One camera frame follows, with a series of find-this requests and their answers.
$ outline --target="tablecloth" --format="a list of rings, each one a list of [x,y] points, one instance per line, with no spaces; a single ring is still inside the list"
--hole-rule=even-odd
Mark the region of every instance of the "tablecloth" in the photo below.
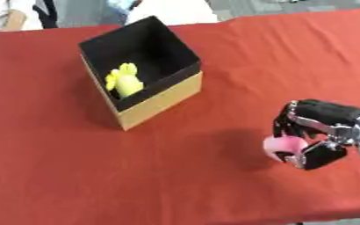
[[[360,155],[315,171],[263,154],[290,100],[360,106],[360,11],[173,31],[203,90],[128,132],[77,43],[115,27],[0,33],[0,225],[244,225],[360,217]]]

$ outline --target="cardboard box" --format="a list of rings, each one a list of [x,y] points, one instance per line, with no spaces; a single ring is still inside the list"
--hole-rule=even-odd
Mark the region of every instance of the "cardboard box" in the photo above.
[[[125,130],[200,91],[199,58],[156,17],[86,40],[79,47],[91,78]],[[120,98],[116,90],[106,90],[105,78],[125,62],[138,67],[144,89]]]

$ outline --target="yellow toy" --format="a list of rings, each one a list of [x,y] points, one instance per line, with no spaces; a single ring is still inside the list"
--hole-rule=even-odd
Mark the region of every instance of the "yellow toy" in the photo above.
[[[106,89],[112,91],[116,88],[122,98],[142,90],[144,85],[136,76],[137,73],[135,64],[121,64],[119,69],[112,70],[111,74],[106,76]]]

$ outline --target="pink object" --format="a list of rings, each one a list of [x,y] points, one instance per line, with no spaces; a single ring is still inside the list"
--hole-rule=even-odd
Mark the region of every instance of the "pink object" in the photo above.
[[[285,136],[274,138],[273,136],[267,137],[263,141],[263,149],[266,154],[275,160],[281,160],[274,154],[277,151],[292,152],[297,155],[303,148],[307,147],[308,143],[297,136]]]

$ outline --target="metal robot arm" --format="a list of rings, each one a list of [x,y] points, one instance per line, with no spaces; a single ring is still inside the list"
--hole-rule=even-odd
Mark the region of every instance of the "metal robot arm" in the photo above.
[[[274,120],[273,132],[275,137],[324,134],[325,140],[300,152],[275,152],[283,162],[298,168],[320,168],[346,156],[346,147],[356,146],[360,151],[360,108],[315,99],[292,101]]]

